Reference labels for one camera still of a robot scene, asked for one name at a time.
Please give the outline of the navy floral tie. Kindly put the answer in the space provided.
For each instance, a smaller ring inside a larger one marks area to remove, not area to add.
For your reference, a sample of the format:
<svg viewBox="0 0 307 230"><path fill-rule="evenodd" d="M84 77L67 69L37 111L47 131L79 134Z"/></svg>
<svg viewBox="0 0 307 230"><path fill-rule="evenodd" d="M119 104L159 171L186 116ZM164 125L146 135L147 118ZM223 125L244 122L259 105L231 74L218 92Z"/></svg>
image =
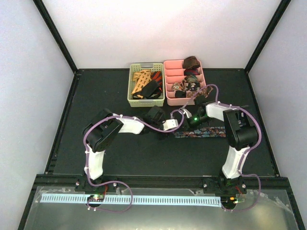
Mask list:
<svg viewBox="0 0 307 230"><path fill-rule="evenodd" d="M225 138L225 127L203 127L193 131L174 132L176 138Z"/></svg>

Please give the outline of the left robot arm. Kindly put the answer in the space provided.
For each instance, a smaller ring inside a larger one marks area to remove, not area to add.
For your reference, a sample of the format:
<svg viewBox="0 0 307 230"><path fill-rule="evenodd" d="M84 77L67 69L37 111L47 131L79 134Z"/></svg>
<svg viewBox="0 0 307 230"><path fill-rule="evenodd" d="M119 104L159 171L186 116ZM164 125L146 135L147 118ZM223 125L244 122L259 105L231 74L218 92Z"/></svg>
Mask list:
<svg viewBox="0 0 307 230"><path fill-rule="evenodd" d="M144 115L129 117L102 110L84 129L83 144L85 146L86 163L84 172L88 175L86 185L92 191L103 186L103 160L105 151L118 134L145 134L149 131L168 133L179 128L179 122L166 119L165 112L158 106L152 107Z"/></svg>

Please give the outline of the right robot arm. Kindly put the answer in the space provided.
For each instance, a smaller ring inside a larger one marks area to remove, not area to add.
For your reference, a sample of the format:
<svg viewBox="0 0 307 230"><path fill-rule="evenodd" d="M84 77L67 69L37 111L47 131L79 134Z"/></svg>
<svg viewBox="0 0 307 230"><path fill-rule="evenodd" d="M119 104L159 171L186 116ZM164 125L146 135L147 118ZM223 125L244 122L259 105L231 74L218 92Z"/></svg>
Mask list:
<svg viewBox="0 0 307 230"><path fill-rule="evenodd" d="M261 130L255 118L245 109L221 102L202 103L197 113L183 109L189 127L196 127L209 119L224 122L229 144L228 154L218 178L219 190L230 193L242 178L242 168L250 151L261 142Z"/></svg>

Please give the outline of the brown dotted rolled tie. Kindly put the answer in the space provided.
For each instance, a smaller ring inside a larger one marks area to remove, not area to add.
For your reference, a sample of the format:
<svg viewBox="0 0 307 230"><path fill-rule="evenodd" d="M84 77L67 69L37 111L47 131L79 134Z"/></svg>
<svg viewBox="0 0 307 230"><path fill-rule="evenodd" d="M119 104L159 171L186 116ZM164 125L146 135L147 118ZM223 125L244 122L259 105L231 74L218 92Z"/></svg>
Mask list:
<svg viewBox="0 0 307 230"><path fill-rule="evenodd" d="M213 87L209 86L209 87L202 89L198 93L197 93L197 91L187 91L186 96L187 96L187 98L196 98L198 96L203 95L203 96L205 96L205 98L207 98L212 90L213 90Z"/></svg>

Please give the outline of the black rolled tie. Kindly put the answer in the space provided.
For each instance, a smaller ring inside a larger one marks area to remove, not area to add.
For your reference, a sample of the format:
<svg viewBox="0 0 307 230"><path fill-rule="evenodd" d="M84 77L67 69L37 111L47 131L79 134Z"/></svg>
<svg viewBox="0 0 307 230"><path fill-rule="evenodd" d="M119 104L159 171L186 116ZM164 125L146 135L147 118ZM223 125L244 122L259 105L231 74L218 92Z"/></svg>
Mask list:
<svg viewBox="0 0 307 230"><path fill-rule="evenodd" d="M176 91L175 92L175 98L186 98L187 94L185 91Z"/></svg>

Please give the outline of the dark floral rolled tie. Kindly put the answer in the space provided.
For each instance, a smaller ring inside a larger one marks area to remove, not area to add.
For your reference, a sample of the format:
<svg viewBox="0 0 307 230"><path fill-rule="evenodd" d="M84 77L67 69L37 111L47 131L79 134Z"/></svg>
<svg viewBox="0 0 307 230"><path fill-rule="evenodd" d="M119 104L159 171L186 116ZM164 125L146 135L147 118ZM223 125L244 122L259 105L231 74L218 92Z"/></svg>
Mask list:
<svg viewBox="0 0 307 230"><path fill-rule="evenodd" d="M201 88L201 84L199 82L186 82L184 83L185 90L196 92Z"/></svg>

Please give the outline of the tan paisley rolled tie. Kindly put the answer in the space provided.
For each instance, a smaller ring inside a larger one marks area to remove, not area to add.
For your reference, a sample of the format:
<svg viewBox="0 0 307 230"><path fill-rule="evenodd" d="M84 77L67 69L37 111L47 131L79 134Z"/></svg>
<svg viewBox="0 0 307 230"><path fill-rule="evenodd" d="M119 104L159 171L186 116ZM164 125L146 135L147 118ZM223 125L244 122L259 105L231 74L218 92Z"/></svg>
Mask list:
<svg viewBox="0 0 307 230"><path fill-rule="evenodd" d="M185 87L184 84L181 82L175 82L172 87L171 87L172 91L176 92L176 91L185 91Z"/></svg>

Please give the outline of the green floral rolled tie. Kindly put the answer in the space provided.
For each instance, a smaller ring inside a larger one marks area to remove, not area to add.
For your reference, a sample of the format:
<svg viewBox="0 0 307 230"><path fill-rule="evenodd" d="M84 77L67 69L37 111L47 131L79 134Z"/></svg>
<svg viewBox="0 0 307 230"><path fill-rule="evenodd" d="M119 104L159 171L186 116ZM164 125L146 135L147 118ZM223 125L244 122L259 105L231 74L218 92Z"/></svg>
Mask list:
<svg viewBox="0 0 307 230"><path fill-rule="evenodd" d="M184 78L186 83L196 83L198 82L198 78L196 77L196 75L188 75Z"/></svg>

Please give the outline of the green plastic basket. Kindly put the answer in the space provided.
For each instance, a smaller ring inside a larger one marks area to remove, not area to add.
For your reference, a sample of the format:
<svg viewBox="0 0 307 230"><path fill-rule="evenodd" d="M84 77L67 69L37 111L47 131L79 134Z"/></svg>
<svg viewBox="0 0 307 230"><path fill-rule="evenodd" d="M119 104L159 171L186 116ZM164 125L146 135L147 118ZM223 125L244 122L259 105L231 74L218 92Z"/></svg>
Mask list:
<svg viewBox="0 0 307 230"><path fill-rule="evenodd" d="M163 63L130 65L127 100L131 107L163 106L165 100Z"/></svg>

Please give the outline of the pink divided organizer tray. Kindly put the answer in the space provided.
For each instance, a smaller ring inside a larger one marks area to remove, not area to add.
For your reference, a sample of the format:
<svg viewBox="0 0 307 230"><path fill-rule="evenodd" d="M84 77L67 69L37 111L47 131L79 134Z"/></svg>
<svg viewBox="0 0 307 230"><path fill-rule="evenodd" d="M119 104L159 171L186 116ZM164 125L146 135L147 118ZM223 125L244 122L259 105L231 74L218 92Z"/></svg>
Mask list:
<svg viewBox="0 0 307 230"><path fill-rule="evenodd" d="M183 59L178 60L166 60L164 62L164 73L165 73L165 88L166 88L166 100L169 106L180 106L180 105L193 105L194 101L190 98L175 98L175 92L172 91L171 87L175 82L186 83L184 78L184 70L182 68ZM206 85L204 73L202 70L202 65L200 62L200 67L198 70L201 72L200 75L196 75L198 82L201 84L200 90Z"/></svg>

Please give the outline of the orange patterned tie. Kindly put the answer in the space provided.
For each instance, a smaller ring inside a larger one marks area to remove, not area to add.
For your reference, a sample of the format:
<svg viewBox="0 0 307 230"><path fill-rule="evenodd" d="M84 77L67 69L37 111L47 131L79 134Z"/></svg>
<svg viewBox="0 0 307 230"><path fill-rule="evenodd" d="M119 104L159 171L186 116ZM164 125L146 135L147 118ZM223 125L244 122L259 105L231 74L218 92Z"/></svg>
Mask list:
<svg viewBox="0 0 307 230"><path fill-rule="evenodd" d="M132 81L135 82L135 86L131 94L140 92L151 80L150 69L135 72L132 77Z"/></svg>

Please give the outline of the left controller board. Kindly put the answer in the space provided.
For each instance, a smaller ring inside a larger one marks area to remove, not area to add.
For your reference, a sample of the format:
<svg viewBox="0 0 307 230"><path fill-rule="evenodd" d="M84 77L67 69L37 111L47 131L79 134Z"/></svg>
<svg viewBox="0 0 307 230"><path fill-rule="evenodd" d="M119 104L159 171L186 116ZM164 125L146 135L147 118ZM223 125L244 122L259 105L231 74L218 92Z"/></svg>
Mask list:
<svg viewBox="0 0 307 230"><path fill-rule="evenodd" d="M87 198L88 202L103 202L105 198L105 195L90 195Z"/></svg>

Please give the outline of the clear acrylic sheet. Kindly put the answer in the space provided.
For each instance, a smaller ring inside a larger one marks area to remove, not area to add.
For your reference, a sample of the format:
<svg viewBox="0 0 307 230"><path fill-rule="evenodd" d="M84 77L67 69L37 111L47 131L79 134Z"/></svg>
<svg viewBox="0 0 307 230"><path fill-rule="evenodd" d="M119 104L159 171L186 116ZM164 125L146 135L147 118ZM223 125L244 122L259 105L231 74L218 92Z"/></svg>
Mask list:
<svg viewBox="0 0 307 230"><path fill-rule="evenodd" d="M233 211L221 207L41 203L43 194L83 194L73 188L40 187L23 230L296 230L285 190L248 190ZM202 190L117 190L106 195L214 196Z"/></svg>

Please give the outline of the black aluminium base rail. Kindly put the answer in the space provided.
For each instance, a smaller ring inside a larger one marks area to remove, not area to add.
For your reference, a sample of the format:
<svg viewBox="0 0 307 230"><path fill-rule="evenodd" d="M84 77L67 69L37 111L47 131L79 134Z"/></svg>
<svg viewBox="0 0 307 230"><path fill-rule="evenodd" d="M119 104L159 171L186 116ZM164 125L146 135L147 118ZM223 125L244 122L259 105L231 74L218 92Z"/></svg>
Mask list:
<svg viewBox="0 0 307 230"><path fill-rule="evenodd" d="M162 189L201 189L206 193L226 193L230 191L244 192L247 189L258 189L259 183L255 177L241 177L236 182L225 182L216 176L209 177L166 177L166 176L103 176L95 184L110 181L108 191L113 192L117 187L125 188L119 184L124 182L130 188L162 188ZM103 192L103 186L90 185L85 176L60 176L38 174L33 187L39 186L64 186L73 187L79 192Z"/></svg>

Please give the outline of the left black frame post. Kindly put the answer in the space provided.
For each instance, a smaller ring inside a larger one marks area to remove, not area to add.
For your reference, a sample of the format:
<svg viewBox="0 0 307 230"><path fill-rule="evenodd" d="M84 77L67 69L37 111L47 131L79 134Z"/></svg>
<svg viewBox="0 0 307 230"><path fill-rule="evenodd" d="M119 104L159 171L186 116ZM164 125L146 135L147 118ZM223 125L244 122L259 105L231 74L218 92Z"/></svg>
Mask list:
<svg viewBox="0 0 307 230"><path fill-rule="evenodd" d="M51 15L49 14L44 2L42 0L33 0L33 3L35 4L36 8L38 9L42 19L44 20L46 26L48 27L50 33L52 34L55 42L57 43L60 51L62 52L65 60L67 61L70 69L73 73L76 73L78 71L78 68L75 64L75 62L72 59L72 56L70 55L55 23L52 20Z"/></svg>

